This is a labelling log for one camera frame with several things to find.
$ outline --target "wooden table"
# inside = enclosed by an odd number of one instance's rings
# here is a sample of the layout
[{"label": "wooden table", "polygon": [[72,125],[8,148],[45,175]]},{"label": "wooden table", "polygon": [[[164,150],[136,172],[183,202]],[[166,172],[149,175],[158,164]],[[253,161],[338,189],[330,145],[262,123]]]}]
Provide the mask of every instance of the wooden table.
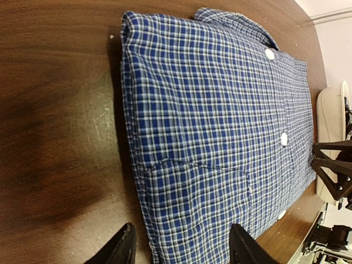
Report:
[{"label": "wooden table", "polygon": [[[314,25],[293,0],[0,5],[0,263],[82,263],[127,221],[138,232],[137,263],[150,261],[123,117],[124,11],[182,18],[200,7],[243,13],[308,63],[314,109],[326,87]],[[286,263],[321,205],[310,186],[259,243]]]}]

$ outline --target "shirt button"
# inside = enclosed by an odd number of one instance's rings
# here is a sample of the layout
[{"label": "shirt button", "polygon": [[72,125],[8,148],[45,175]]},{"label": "shirt button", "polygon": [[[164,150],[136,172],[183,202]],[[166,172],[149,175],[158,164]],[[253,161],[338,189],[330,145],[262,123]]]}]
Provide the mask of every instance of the shirt button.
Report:
[{"label": "shirt button", "polygon": [[271,49],[269,49],[269,48],[267,48],[267,49],[265,50],[265,55],[266,55],[266,57],[268,57],[268,59],[271,60],[271,61],[273,61],[273,60],[275,59],[275,54],[274,54],[274,52],[273,52]]},{"label": "shirt button", "polygon": [[281,214],[279,214],[278,219],[280,220],[281,218],[284,217],[284,215],[286,215],[286,210],[282,211]]},{"label": "shirt button", "polygon": [[287,134],[284,132],[281,134],[281,145],[286,146],[287,141],[288,141]]}]

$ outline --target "white plastic part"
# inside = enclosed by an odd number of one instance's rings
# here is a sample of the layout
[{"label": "white plastic part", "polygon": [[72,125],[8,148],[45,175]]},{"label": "white plastic part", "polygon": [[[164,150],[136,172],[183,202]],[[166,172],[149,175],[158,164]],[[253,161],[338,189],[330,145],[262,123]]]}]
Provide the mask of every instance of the white plastic part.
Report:
[{"label": "white plastic part", "polygon": [[[340,87],[328,87],[319,94],[317,100],[318,142],[336,142],[346,139],[344,97],[347,98],[347,103],[351,106],[346,81],[343,81]],[[330,158],[336,159],[339,151],[327,150],[324,153]],[[337,181],[335,173],[326,169],[324,171],[333,181]],[[317,177],[316,192],[325,202],[335,206],[338,204],[320,177]]]},{"label": "white plastic part", "polygon": [[284,132],[281,134],[281,145],[286,146],[288,142],[287,134]]},{"label": "white plastic part", "polygon": [[286,215],[286,210],[282,211],[281,214],[279,214],[278,219],[280,220]]},{"label": "white plastic part", "polygon": [[266,57],[268,57],[268,59],[271,60],[271,61],[273,61],[273,60],[275,59],[275,54],[274,54],[274,52],[273,52],[271,49],[269,49],[269,48],[267,48],[267,49],[265,50],[265,55],[266,55]]}]

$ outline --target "shirt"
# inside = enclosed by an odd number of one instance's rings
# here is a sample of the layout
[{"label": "shirt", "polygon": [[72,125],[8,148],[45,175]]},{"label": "shirt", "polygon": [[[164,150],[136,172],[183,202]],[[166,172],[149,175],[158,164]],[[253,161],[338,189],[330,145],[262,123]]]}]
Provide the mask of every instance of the shirt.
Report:
[{"label": "shirt", "polygon": [[315,179],[306,64],[247,17],[126,12],[122,89],[154,263],[228,263]]}]

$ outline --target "folded shirt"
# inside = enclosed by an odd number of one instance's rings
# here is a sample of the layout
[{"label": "folded shirt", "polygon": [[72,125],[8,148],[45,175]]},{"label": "folded shirt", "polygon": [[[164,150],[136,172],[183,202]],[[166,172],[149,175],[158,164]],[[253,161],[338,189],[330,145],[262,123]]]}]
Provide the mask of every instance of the folded shirt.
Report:
[{"label": "folded shirt", "polygon": [[154,263],[228,263],[315,179],[306,64],[245,16],[126,12],[122,89]]}]

